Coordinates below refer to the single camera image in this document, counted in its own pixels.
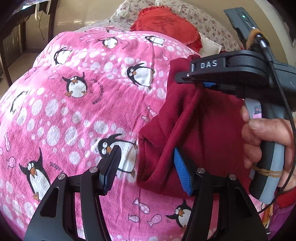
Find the person's right hand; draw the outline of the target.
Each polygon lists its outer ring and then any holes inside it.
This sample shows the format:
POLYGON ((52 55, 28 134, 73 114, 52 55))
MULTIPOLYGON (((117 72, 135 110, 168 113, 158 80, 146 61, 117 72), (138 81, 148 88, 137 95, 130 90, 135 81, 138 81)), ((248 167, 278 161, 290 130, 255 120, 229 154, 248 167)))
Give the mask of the person's right hand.
POLYGON ((283 119, 250 119, 245 106, 240 111, 241 118, 245 122, 242 128, 242 138, 244 141, 243 162, 245 168, 251 168, 258 163, 262 156, 260 144, 263 141, 275 142, 285 146, 285 165, 283 173, 278 183, 284 192, 295 188, 295 172, 289 177, 295 157, 295 142, 292 134, 292 127, 288 120, 283 119))

